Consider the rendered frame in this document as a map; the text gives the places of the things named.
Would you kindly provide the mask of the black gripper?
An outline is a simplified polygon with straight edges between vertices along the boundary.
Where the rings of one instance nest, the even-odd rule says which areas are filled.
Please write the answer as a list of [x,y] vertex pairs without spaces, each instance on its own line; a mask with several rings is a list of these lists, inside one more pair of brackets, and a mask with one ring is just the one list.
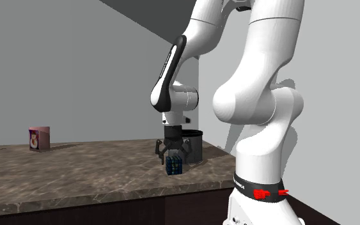
[[[165,147],[160,150],[160,145],[163,144]],[[191,141],[189,139],[182,138],[182,126],[165,126],[164,127],[164,142],[160,139],[156,140],[155,143],[155,154],[161,159],[161,164],[164,165],[164,154],[167,150],[179,150],[179,155],[182,158],[182,162],[186,164],[188,157],[192,152]]]

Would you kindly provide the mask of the dark blue puzzle cube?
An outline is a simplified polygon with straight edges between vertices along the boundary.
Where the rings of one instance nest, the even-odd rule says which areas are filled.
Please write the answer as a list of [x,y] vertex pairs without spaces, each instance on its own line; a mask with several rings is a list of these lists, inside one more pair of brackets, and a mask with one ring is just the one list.
[[178,155],[166,157],[166,173],[167,175],[180,175],[182,174],[182,158]]

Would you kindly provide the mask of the dark grey cylindrical bin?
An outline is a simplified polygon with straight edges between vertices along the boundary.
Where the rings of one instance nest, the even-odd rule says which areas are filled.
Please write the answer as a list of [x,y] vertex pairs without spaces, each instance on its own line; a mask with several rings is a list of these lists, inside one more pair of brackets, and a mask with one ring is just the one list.
[[198,164],[203,160],[202,154],[202,137],[203,132],[201,130],[183,129],[182,137],[191,141],[192,152],[188,157],[187,164]]

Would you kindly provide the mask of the pink box with snowman picture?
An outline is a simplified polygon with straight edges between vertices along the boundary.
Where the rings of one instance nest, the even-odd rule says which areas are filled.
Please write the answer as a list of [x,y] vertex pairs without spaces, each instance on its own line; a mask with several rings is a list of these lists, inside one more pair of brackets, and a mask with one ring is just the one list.
[[44,152],[50,149],[50,127],[29,127],[29,149]]

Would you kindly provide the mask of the dark robot stand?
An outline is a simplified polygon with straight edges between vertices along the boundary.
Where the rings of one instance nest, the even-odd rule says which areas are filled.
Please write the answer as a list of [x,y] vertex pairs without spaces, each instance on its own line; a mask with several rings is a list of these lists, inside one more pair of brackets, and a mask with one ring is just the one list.
[[340,225],[291,195],[287,197],[287,201],[296,215],[302,218],[306,225]]

